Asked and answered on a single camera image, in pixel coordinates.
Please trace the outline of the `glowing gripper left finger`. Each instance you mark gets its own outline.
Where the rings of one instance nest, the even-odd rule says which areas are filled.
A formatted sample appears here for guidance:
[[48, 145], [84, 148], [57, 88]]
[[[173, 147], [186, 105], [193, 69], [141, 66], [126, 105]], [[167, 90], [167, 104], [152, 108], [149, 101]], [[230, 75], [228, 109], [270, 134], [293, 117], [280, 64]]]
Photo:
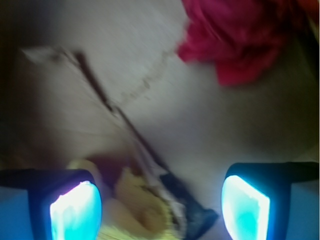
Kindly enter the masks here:
[[2, 240], [94, 240], [102, 197], [84, 169], [0, 172]]

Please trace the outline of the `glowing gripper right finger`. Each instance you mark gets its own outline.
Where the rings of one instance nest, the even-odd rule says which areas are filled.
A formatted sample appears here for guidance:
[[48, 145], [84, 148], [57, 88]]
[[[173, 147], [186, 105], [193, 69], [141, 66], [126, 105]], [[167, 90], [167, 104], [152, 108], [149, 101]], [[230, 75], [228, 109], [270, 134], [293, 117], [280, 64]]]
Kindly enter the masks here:
[[317, 162], [235, 163], [221, 190], [225, 227], [233, 240], [318, 240]]

